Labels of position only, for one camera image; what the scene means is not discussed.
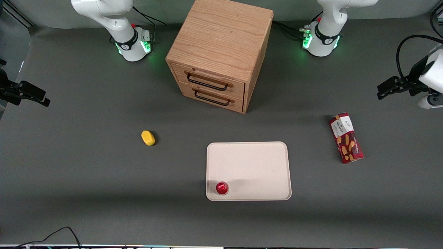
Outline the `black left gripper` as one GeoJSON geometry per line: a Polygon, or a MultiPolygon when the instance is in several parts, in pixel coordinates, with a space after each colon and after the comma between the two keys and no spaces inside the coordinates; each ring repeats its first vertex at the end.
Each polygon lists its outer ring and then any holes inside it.
{"type": "MultiPolygon", "coordinates": [[[[410,96],[416,96],[422,92],[432,93],[428,86],[419,81],[419,76],[421,76],[423,73],[427,60],[428,56],[425,56],[411,67],[409,75],[403,76],[403,73],[401,72],[400,59],[397,57],[397,69],[399,70],[400,77],[402,78],[401,81],[405,84],[406,90],[409,91],[410,96]]],[[[397,93],[399,88],[399,79],[399,77],[390,77],[378,85],[378,100],[382,100],[389,95],[397,93]]]]}

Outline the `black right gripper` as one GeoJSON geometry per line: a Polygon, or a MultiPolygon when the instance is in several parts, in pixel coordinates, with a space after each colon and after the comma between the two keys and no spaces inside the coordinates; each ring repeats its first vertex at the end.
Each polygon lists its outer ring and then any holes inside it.
{"type": "Polygon", "coordinates": [[[14,105],[20,105],[21,99],[35,101],[48,107],[50,100],[45,97],[46,92],[27,81],[20,83],[9,80],[6,72],[0,69],[0,98],[14,105]]]}

